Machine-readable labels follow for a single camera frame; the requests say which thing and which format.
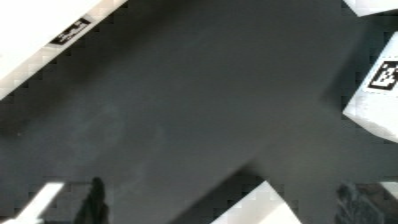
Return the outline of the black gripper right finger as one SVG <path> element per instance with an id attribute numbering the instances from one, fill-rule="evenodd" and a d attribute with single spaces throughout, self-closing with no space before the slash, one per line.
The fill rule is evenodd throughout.
<path id="1" fill-rule="evenodd" d="M 398 224 L 398 183 L 344 183 L 336 191 L 336 224 Z"/>

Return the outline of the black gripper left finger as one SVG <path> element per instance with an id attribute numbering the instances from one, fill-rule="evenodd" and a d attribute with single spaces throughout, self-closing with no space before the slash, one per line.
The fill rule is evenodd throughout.
<path id="1" fill-rule="evenodd" d="M 0 224 L 110 224 L 108 211 L 99 177 L 90 181 L 50 181 Z"/>

